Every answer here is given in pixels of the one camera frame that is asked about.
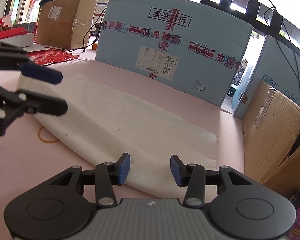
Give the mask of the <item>white fabric shopping bag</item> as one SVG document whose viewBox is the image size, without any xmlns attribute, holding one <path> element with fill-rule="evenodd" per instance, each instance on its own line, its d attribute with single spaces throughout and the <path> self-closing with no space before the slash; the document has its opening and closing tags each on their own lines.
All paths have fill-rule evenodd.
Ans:
<svg viewBox="0 0 300 240">
<path fill-rule="evenodd" d="M 63 98 L 64 115 L 36 119 L 62 143 L 93 165 L 131 157 L 126 184 L 160 198 L 183 199 L 170 171 L 170 157 L 216 168 L 213 133 L 136 96 L 102 85 L 82 74 L 52 85 L 19 77 L 18 88 Z"/>
</svg>

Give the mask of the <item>red gift boxes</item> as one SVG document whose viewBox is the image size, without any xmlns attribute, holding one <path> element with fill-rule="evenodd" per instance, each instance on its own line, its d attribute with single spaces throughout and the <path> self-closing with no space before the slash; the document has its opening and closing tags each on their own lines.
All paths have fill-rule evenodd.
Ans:
<svg viewBox="0 0 300 240">
<path fill-rule="evenodd" d="M 27 33 L 28 31 L 24 27 L 13 27 L 10 15 L 6 15 L 0 18 L 0 40 L 9 37 L 24 35 Z"/>
</svg>

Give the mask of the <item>red paper-cut decoration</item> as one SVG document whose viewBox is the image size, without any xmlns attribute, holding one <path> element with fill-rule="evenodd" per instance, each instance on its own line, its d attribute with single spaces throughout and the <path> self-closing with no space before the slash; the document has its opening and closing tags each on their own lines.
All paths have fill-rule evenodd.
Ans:
<svg viewBox="0 0 300 240">
<path fill-rule="evenodd" d="M 50 48 L 48 50 L 33 51 L 28 53 L 30 58 L 34 59 L 35 64 L 47 66 L 50 64 L 73 61 L 78 59 L 79 55 L 64 52 L 59 49 Z"/>
</svg>

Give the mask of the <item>taped brown cardboard box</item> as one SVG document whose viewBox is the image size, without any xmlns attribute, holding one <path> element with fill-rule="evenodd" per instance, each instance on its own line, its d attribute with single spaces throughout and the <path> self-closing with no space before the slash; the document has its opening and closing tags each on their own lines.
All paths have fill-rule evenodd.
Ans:
<svg viewBox="0 0 300 240">
<path fill-rule="evenodd" d="M 53 0 L 40 6 L 36 42 L 41 45 L 77 49 L 87 46 L 96 0 Z"/>
</svg>

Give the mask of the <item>open brown cardboard box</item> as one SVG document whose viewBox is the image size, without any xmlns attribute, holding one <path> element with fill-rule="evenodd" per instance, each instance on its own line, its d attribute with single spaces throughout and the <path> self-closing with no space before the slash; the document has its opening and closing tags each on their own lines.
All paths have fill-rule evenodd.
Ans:
<svg viewBox="0 0 300 240">
<path fill-rule="evenodd" d="M 261 81 L 242 129 L 245 175 L 287 198 L 300 190 L 300 107 Z"/>
</svg>

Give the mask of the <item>yellow rubber band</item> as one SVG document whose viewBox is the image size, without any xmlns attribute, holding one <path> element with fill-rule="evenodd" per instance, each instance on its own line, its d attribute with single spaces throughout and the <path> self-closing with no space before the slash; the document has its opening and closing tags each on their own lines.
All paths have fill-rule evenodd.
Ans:
<svg viewBox="0 0 300 240">
<path fill-rule="evenodd" d="M 59 140 L 51 132 L 49 132 L 43 125 L 38 130 L 37 136 L 41 142 L 47 144 L 59 142 Z"/>
</svg>

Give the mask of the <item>white flat box lid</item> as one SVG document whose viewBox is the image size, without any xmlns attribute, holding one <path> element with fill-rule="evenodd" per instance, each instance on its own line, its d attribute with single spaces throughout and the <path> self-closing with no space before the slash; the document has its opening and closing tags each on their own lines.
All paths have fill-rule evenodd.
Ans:
<svg viewBox="0 0 300 240">
<path fill-rule="evenodd" d="M 12 46 L 17 46 L 17 47 L 29 47 L 33 45 L 34 42 L 34 33 L 28 33 L 24 35 L 18 35 L 18 36 L 13 36 L 13 37 L 8 37 L 1 39 L 0 42 L 12 45 Z"/>
</svg>

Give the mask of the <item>large light blue carton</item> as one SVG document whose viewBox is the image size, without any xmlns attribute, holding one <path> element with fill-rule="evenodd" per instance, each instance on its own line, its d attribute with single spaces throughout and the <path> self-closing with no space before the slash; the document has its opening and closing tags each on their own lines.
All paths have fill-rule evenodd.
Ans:
<svg viewBox="0 0 300 240">
<path fill-rule="evenodd" d="M 220 106 L 252 26 L 187 0 L 109 0 L 96 60 Z"/>
</svg>

